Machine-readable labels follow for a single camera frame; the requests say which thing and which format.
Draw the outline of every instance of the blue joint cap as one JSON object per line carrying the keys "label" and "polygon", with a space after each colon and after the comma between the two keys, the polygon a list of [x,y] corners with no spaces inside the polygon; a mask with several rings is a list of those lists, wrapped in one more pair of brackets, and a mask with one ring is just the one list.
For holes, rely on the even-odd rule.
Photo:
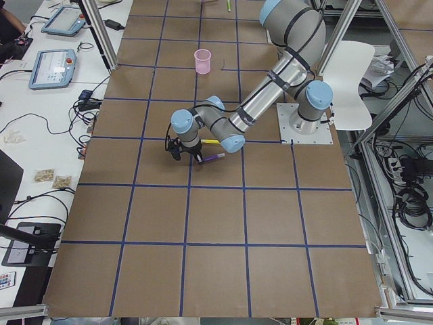
{"label": "blue joint cap", "polygon": [[268,18],[269,14],[275,8],[275,6],[280,2],[281,0],[266,0],[265,4],[263,5],[262,9],[260,10],[260,16],[258,17],[258,21],[264,26],[266,18]]}
{"label": "blue joint cap", "polygon": [[221,141],[221,146],[230,154],[237,152],[245,144],[245,137],[237,134]]}
{"label": "blue joint cap", "polygon": [[210,96],[209,98],[206,98],[208,102],[211,102],[215,106],[218,106],[221,110],[225,110],[223,102],[219,99],[218,96]]}
{"label": "blue joint cap", "polygon": [[177,110],[171,116],[171,125],[177,134],[187,133],[193,125],[194,117],[188,110]]}
{"label": "blue joint cap", "polygon": [[323,81],[314,80],[306,86],[306,98],[310,104],[318,109],[325,110],[332,102],[332,88]]}

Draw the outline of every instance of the yellow marker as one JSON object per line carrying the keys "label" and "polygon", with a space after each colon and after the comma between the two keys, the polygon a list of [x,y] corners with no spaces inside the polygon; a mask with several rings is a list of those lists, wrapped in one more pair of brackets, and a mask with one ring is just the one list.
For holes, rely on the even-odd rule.
{"label": "yellow marker", "polygon": [[202,139],[203,144],[219,144],[218,140]]}

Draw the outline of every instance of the white desk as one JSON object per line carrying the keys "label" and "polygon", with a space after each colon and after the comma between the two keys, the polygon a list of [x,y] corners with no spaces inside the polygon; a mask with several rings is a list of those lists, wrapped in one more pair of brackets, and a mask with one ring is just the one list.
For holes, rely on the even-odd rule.
{"label": "white desk", "polygon": [[[46,0],[42,3],[36,15],[50,17],[54,13],[53,8],[48,7],[57,3],[57,0]],[[112,19],[123,26],[127,22],[128,14],[133,0],[123,0],[122,3],[104,8],[101,10],[103,19]],[[33,67],[37,52],[42,49],[63,49],[72,48],[76,50],[80,42],[89,42],[95,45],[91,31],[82,29],[75,37],[59,37],[41,33],[43,24],[34,24],[34,30],[30,34],[34,39],[28,52],[21,61],[14,60],[0,69],[0,75],[15,69],[31,69]],[[114,50],[117,52],[123,35],[123,30],[110,30],[108,34],[112,40]],[[68,117],[69,108],[78,99],[84,89],[93,89],[104,78],[108,71],[102,62],[99,51],[95,47],[91,51],[80,51],[77,55],[77,65],[71,84],[63,89],[48,89],[33,91],[28,88],[29,73],[14,74],[5,77],[0,81],[0,129],[12,119],[26,113],[35,113],[44,116],[49,121],[52,132],[65,131],[68,129],[70,120]],[[108,80],[99,86],[93,97],[103,98]],[[26,141],[19,144],[5,144],[3,136],[10,130],[19,131]],[[72,134],[75,138],[86,134],[87,126],[81,121],[74,125]],[[75,188],[81,174],[83,161],[79,160],[76,152],[77,144],[68,133],[62,135],[51,135],[45,126],[45,121],[35,116],[26,116],[13,122],[2,134],[0,134],[0,149],[14,159],[23,169],[24,176],[17,195],[18,200],[26,196],[37,195],[50,191],[52,182],[35,183],[33,177],[35,170],[55,169],[56,175],[71,175],[72,185]],[[61,199],[68,208],[72,204],[73,195],[65,192],[54,194]],[[27,217],[46,215],[52,217],[66,218],[64,207],[51,198],[38,198],[25,204],[20,208],[14,217]],[[11,220],[8,226],[16,227],[22,221],[31,222],[56,222],[48,218]],[[0,237],[0,246],[8,246],[9,240]],[[6,250],[0,248],[0,259],[3,259]],[[55,255],[52,256],[49,266],[53,266]],[[0,274],[16,272],[16,285],[0,290],[0,308],[11,307],[14,304],[24,267],[0,266]]]}

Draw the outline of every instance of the marker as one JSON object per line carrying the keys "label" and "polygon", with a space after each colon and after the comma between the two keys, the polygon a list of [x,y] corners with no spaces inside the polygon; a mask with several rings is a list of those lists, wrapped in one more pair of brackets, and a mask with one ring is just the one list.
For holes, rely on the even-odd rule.
{"label": "marker", "polygon": [[209,161],[212,161],[212,160],[216,160],[216,159],[220,159],[220,158],[223,158],[223,157],[225,157],[224,153],[222,153],[222,154],[215,154],[214,156],[209,156],[209,157],[203,158],[201,163],[206,163],[206,162],[209,162]]}
{"label": "marker", "polygon": [[218,140],[202,139],[203,144],[219,144]]}

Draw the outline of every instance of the purple marker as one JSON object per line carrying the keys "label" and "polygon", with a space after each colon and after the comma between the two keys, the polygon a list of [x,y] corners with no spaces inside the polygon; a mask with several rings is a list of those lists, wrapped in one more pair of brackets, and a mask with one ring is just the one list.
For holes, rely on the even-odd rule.
{"label": "purple marker", "polygon": [[215,155],[213,155],[213,156],[209,156],[209,157],[203,158],[201,163],[206,163],[206,162],[208,162],[208,161],[212,161],[212,160],[220,159],[220,158],[222,158],[222,157],[225,157],[225,154],[224,154],[224,153],[222,153],[222,154],[215,154]]}

